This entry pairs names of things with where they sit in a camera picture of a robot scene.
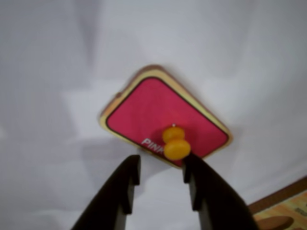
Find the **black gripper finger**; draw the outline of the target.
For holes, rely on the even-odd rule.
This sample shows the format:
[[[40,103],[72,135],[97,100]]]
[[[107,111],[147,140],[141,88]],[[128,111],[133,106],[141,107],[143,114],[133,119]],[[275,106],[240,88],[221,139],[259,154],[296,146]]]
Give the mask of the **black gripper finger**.
[[[257,230],[250,210],[238,193],[196,155],[183,160],[183,180],[189,185],[192,210],[202,230]]]
[[[132,213],[134,187],[140,184],[141,158],[128,156],[111,174],[73,230],[124,230]]]

